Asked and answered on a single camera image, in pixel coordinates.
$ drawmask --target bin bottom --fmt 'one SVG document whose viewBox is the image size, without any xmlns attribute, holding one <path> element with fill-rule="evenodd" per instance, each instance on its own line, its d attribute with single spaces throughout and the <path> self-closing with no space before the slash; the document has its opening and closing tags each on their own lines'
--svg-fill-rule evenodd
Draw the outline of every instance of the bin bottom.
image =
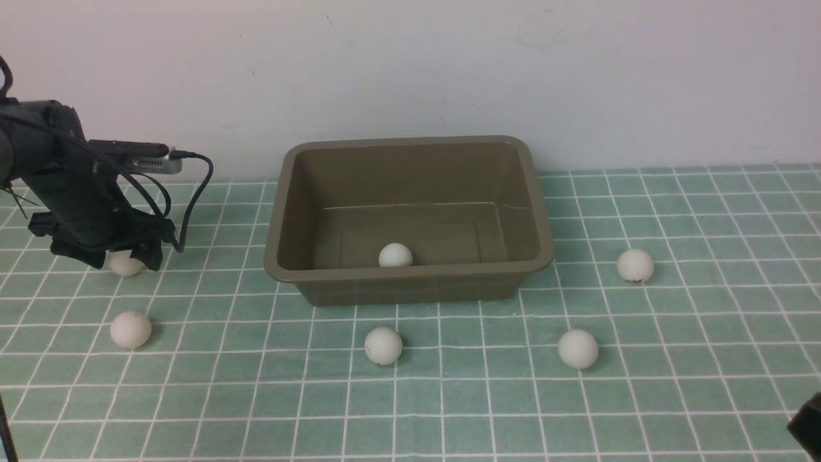
<svg viewBox="0 0 821 462">
<path fill-rule="evenodd" d="M 414 266 L 507 261 L 492 202 L 323 209 L 317 226 L 317 270 L 379 266 L 379 251 L 401 243 Z"/>
</svg>

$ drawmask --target plastic bin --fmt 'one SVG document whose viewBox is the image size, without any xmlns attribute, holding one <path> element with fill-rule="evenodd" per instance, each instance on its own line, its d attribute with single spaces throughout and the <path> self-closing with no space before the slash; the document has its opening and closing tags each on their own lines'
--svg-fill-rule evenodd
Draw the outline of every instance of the plastic bin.
<svg viewBox="0 0 821 462">
<path fill-rule="evenodd" d="M 413 265 L 380 268 L 389 243 L 408 246 Z M 327 306 L 510 298 L 552 260 L 525 143 L 464 136 L 293 148 L 264 267 Z"/>
</svg>

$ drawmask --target white wall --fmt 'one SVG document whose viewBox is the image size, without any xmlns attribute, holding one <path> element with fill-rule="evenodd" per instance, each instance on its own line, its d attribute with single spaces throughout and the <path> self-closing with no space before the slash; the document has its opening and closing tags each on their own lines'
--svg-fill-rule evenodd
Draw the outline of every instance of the white wall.
<svg viewBox="0 0 821 462">
<path fill-rule="evenodd" d="M 821 160 L 818 0 L 4 0 L 12 94 L 273 178 L 312 140 L 508 134 L 542 169 Z"/>
</svg>

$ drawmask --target robotic arm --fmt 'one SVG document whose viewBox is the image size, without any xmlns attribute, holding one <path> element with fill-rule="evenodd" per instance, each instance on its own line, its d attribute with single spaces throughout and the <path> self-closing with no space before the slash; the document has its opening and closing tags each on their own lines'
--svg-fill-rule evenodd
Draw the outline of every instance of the robotic arm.
<svg viewBox="0 0 821 462">
<path fill-rule="evenodd" d="M 11 182 L 19 178 L 48 208 L 32 215 L 29 230 L 50 236 L 54 255 L 101 268 L 106 251 L 130 250 L 131 258 L 159 270 L 162 243 L 184 250 L 191 210 L 213 174 L 207 157 L 162 144 L 86 141 L 73 108 L 53 100 L 8 98 L 12 76 L 2 57 L 0 70 L 0 189 L 14 195 Z M 146 174 L 179 173 L 185 158 L 204 160 L 209 172 L 186 209 L 177 241 L 174 223 L 167 217 L 171 198 Z M 160 188 L 164 212 L 134 175 L 146 176 Z M 131 206 L 117 185 L 119 176 L 140 192 L 152 214 Z"/>
</svg>

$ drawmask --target ball inside bin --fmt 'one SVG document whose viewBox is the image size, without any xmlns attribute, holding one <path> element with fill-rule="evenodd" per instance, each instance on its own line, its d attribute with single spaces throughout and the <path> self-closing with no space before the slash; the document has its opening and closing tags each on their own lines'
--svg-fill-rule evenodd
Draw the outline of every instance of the ball inside bin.
<svg viewBox="0 0 821 462">
<path fill-rule="evenodd" d="M 382 268 L 410 266 L 411 263 L 413 263 L 411 250 L 400 243 L 388 244 L 379 253 L 379 266 Z"/>
</svg>

